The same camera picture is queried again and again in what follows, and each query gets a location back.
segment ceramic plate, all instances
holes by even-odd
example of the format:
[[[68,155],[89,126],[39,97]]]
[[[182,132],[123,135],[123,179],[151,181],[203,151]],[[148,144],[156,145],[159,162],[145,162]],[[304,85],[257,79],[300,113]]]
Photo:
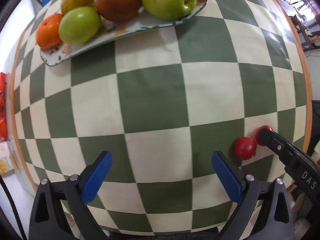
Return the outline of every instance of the ceramic plate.
[[[149,31],[152,29],[183,24],[190,20],[193,16],[198,14],[206,4],[207,0],[197,0],[196,8],[190,15],[175,21],[162,20],[154,17],[153,15],[149,14],[143,7],[140,8],[139,15],[131,19],[127,23],[116,24],[102,18],[102,25],[100,30],[98,31],[96,36],[87,43],[72,46],[60,43],[53,49],[41,51],[40,56],[44,63],[46,63],[48,66],[55,66],[69,58],[75,57],[97,46],[122,37],[126,37],[139,32]]]

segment orange bag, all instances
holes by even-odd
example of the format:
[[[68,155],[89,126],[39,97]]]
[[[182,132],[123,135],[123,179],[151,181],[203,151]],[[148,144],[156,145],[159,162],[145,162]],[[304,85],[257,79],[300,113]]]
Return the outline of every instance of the orange bag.
[[[8,139],[7,121],[5,114],[5,73],[0,73],[0,137]]]

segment tangerine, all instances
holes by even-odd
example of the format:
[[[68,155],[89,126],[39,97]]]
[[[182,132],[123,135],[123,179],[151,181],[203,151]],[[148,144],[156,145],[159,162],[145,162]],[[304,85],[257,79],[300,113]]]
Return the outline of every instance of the tangerine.
[[[112,22],[130,20],[138,14],[141,5],[141,0],[96,0],[98,13]]]
[[[51,49],[61,42],[59,37],[59,24],[62,18],[63,15],[57,13],[44,19],[40,23],[36,31],[36,42],[41,50]]]

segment green and white checkered pattern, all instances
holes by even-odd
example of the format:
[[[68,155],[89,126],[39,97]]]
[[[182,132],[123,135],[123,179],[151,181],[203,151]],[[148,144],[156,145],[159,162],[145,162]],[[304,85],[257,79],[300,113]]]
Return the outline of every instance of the green and white checkered pattern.
[[[89,209],[103,229],[146,236],[227,220],[231,202],[211,167],[216,150],[259,180],[282,175],[290,184],[266,147],[248,161],[232,150],[261,125],[303,145],[304,74],[272,0],[208,0],[186,24],[48,67],[35,30],[60,1],[27,28],[14,80],[19,144],[36,184],[80,174],[108,150],[113,166]]]

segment metal screw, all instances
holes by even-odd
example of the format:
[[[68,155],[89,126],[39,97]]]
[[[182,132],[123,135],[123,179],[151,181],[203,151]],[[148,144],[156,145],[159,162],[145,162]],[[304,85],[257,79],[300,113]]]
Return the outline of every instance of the metal screw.
[[[76,181],[78,178],[79,178],[79,176],[77,174],[73,174],[70,176],[71,181]]]
[[[245,176],[247,178],[248,181],[254,181],[254,176],[251,174],[248,174],[247,176]]]
[[[278,179],[277,179],[277,183],[280,184],[280,185],[282,185],[282,184],[283,184],[283,180],[280,179],[280,178],[278,178]]]
[[[48,179],[43,179],[43,180],[41,180],[41,184],[42,185],[45,185],[45,184],[47,184],[48,183]]]

